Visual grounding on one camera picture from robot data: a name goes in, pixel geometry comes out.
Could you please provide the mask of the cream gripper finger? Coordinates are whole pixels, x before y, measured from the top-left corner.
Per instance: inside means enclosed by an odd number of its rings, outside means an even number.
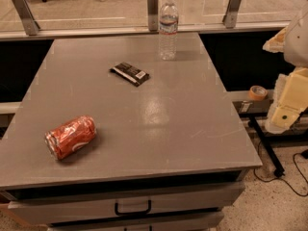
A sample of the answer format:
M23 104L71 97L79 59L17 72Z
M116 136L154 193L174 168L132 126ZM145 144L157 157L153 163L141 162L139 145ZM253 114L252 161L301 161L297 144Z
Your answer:
M296 67L289 75L279 74L272 98L265 128L272 134L281 134L308 108L308 69Z
M265 44L263 45L263 49L271 53L283 53L286 32L287 28L283 28L282 30L280 30L274 37L270 38L265 42Z

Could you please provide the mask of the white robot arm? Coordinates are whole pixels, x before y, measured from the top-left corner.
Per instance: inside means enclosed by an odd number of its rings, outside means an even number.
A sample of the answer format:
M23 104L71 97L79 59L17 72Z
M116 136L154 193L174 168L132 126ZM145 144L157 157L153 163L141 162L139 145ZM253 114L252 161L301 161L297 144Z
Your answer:
M284 60L295 69L279 74L273 91L265 128L272 134L281 134L291 128L308 108L308 5L305 5L263 49L283 54Z

